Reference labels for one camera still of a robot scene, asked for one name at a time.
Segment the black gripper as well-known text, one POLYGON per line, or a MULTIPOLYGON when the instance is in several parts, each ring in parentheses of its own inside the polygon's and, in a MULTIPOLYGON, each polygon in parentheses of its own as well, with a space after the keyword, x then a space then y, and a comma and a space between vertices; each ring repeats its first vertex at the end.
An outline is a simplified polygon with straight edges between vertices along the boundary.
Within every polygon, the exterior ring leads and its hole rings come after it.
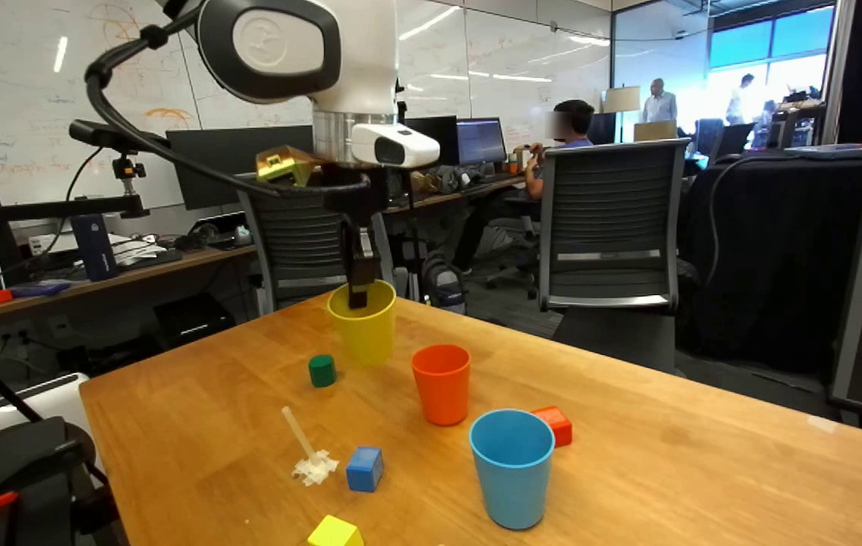
MULTIPOLYGON (((376 168, 345 169, 328 164, 321 169, 321 181, 328 184, 324 205, 355 226, 368 226, 370 215, 382 213, 389 202, 389 175, 376 168)), ((372 233, 368 227, 345 227, 345 282, 351 308, 368 307, 368 288, 376 276, 378 256, 372 246, 372 233)))

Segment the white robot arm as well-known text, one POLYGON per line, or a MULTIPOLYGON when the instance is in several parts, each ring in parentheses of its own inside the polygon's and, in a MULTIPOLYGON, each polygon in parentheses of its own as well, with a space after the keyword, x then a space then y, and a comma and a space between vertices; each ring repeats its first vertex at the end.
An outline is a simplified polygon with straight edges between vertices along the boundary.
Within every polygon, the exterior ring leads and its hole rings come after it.
POLYGON ((413 169, 439 159, 439 144, 397 121, 396 0, 160 0, 186 23, 208 76, 241 101, 313 104, 311 184, 283 184, 283 199, 319 199, 340 218, 343 299, 365 308, 376 293, 370 169, 413 169))

